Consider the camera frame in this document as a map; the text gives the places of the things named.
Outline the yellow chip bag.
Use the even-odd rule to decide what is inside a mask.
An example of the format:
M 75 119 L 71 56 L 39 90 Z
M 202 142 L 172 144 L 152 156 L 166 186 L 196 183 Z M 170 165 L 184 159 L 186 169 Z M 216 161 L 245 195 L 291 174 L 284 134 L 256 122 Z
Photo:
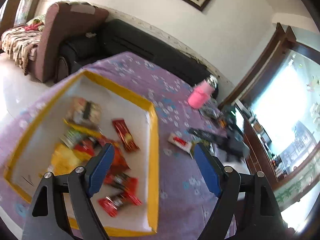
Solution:
M 58 144 L 52 154 L 48 171 L 53 172 L 55 176 L 69 174 L 83 162 L 67 146 Z

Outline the red black candy bar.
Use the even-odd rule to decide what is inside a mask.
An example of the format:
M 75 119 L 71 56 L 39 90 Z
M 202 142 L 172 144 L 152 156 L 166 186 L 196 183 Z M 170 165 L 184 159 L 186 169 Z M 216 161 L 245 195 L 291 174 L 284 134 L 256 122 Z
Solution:
M 98 199 L 98 204 L 110 217 L 116 217 L 122 207 L 126 205 L 140 206 L 142 202 L 134 194 L 123 191 L 114 196 Z

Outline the orange red snack packet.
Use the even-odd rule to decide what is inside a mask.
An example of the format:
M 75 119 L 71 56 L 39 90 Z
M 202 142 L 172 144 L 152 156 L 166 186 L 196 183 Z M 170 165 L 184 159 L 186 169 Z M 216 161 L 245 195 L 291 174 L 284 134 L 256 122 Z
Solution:
M 101 146 L 104 146 L 106 143 L 110 143 L 110 144 L 112 144 L 112 146 L 114 148 L 114 158 L 113 158 L 111 167 L 110 167 L 109 171 L 107 172 L 107 176 L 116 175 L 116 174 L 119 174 L 121 172 L 125 172 L 130 169 L 130 167 L 128 166 L 128 164 L 123 156 L 123 153 L 120 149 L 120 144 L 118 141 L 108 139 L 104 135 L 99 137 L 98 141 Z

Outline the red long snack packet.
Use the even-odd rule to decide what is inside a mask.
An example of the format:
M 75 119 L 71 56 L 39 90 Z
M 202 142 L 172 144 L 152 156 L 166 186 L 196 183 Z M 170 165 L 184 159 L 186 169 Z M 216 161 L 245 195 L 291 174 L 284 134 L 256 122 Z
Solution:
M 120 137 L 126 152 L 131 153 L 139 150 L 124 119 L 112 120 L 112 125 Z

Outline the yellow rimmed white tray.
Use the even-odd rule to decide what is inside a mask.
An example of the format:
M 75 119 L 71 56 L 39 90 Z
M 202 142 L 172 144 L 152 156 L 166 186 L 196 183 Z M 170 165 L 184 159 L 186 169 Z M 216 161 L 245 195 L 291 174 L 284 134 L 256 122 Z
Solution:
M 65 117 L 73 97 L 85 98 L 101 106 L 97 129 L 72 124 Z M 125 151 L 112 120 L 124 119 L 139 147 Z M 35 116 L 13 151 L 4 171 L 4 179 L 25 201 L 31 201 L 58 144 L 64 144 L 83 160 L 98 154 L 104 135 L 118 141 L 130 167 L 125 174 L 137 180 L 136 197 L 140 206 L 126 205 L 116 217 L 110 217 L 98 199 L 112 196 L 118 190 L 103 185 L 92 197 L 92 204 L 106 232 L 113 237 L 153 235 L 158 228 L 159 206 L 159 136 L 154 105 L 135 92 L 99 74 L 84 71 L 72 77 Z

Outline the beige round snack packet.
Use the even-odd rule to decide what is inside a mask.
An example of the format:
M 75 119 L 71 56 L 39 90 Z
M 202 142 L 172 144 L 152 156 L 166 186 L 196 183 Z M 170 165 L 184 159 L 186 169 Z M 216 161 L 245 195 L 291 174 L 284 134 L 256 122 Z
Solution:
M 101 106 L 85 98 L 73 97 L 65 119 L 72 124 L 97 129 L 101 119 Z

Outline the red white cigarette pack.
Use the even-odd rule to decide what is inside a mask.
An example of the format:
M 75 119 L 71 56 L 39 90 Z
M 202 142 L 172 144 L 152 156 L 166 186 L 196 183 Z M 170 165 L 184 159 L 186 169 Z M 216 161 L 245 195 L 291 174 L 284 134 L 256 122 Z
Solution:
M 186 141 L 186 140 L 180 138 L 176 134 L 171 133 L 168 137 L 168 142 L 177 146 L 178 148 L 180 148 L 184 152 L 191 154 L 191 148 L 192 148 L 193 144 L 189 141 Z

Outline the black remote control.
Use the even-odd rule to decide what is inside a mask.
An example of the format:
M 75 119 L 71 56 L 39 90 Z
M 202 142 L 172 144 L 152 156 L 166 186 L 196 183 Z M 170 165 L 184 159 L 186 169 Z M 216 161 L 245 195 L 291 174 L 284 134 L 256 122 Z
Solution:
M 208 131 L 204 131 L 201 129 L 190 128 L 188 129 L 188 133 L 198 138 L 201 138 L 203 140 L 213 142 L 217 145 L 223 145 L 227 141 L 226 137 L 222 137 L 220 135 L 217 135 Z

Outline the pink sleeved water bottle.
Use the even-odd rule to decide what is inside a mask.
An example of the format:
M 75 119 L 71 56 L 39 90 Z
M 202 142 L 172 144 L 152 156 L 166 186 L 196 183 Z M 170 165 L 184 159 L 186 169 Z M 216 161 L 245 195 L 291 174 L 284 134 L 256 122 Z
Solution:
M 217 78 L 210 75 L 195 86 L 187 102 L 193 109 L 200 109 L 211 97 L 217 88 Z

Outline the black leather sofa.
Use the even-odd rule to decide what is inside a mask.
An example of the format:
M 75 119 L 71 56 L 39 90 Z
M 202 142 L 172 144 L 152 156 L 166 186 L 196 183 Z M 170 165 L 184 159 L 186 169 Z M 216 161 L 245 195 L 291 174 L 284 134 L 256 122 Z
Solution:
M 101 24 L 89 33 L 60 43 L 54 82 L 98 60 L 131 52 L 194 86 L 210 76 L 204 64 L 121 20 Z

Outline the patterned blanket daybed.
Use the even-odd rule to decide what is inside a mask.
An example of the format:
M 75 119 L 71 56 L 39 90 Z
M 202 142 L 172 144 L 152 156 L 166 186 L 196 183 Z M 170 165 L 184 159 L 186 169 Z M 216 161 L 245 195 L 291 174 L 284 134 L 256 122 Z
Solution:
M 26 24 L 6 30 L 1 36 L 1 50 L 23 70 L 24 75 L 29 73 L 29 62 L 36 60 L 45 19 L 45 14 L 36 16 Z

